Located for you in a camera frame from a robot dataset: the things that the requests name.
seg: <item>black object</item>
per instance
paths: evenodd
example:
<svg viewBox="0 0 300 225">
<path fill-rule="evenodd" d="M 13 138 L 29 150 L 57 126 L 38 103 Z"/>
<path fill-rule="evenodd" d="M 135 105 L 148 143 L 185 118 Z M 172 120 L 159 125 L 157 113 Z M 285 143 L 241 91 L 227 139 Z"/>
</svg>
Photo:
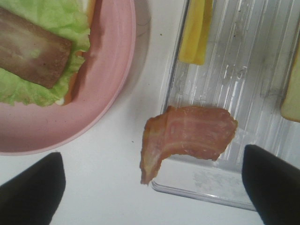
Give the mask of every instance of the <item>black object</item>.
<svg viewBox="0 0 300 225">
<path fill-rule="evenodd" d="M 48 225 L 66 186 L 61 154 L 50 153 L 0 187 L 0 225 Z"/>
<path fill-rule="evenodd" d="M 300 225 L 299 169 L 256 145 L 247 145 L 242 179 L 266 225 Z"/>
</svg>

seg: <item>sandwich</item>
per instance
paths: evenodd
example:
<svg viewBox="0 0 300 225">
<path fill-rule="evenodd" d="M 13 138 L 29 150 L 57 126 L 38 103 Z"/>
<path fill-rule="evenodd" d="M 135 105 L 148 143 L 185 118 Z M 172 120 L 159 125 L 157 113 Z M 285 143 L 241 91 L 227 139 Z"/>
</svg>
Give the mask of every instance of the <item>sandwich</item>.
<svg viewBox="0 0 300 225">
<path fill-rule="evenodd" d="M 96 0 L 0 0 L 0 102 L 71 102 Z"/>
</svg>

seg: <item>pink plate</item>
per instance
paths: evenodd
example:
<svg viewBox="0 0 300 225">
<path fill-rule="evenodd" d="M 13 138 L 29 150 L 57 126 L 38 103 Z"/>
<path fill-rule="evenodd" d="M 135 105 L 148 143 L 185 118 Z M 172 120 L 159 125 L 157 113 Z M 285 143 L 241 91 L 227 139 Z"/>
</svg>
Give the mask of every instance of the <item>pink plate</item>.
<svg viewBox="0 0 300 225">
<path fill-rule="evenodd" d="M 24 155 L 68 143 L 109 109 L 128 75 L 135 48 L 134 0 L 97 1 L 91 49 L 66 106 L 0 104 L 0 154 Z"/>
</svg>

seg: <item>bread slice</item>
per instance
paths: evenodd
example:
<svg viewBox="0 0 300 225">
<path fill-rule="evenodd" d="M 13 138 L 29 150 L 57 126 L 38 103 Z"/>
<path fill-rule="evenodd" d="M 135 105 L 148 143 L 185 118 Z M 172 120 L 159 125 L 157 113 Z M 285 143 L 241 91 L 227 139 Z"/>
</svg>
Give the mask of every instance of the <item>bread slice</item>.
<svg viewBox="0 0 300 225">
<path fill-rule="evenodd" d="M 292 121 L 300 122 L 300 44 L 294 58 L 289 86 L 283 104 L 281 115 Z"/>
<path fill-rule="evenodd" d="M 77 0 L 77 1 L 79 5 L 82 6 L 83 12 L 88 16 L 89 25 L 91 26 L 93 16 L 94 16 L 96 0 Z M 55 102 L 57 105 L 67 105 L 70 102 L 72 102 L 72 90 L 74 88 L 76 79 L 77 79 L 77 73 L 74 73 L 74 75 L 70 79 L 69 90 L 67 94 L 64 96 L 64 98 Z"/>
</svg>

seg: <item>bacon slice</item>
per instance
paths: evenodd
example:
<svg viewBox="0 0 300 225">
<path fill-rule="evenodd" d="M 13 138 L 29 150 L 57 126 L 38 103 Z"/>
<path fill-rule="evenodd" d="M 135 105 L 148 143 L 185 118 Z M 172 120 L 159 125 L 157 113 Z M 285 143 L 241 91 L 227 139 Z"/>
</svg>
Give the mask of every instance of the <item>bacon slice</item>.
<svg viewBox="0 0 300 225">
<path fill-rule="evenodd" d="M 173 154 L 217 160 L 234 138 L 237 126 L 225 109 L 169 106 L 145 125 L 141 183 L 148 184 L 156 177 L 162 160 Z"/>
<path fill-rule="evenodd" d="M 0 7 L 0 67 L 48 89 L 59 80 L 72 42 Z"/>
</svg>

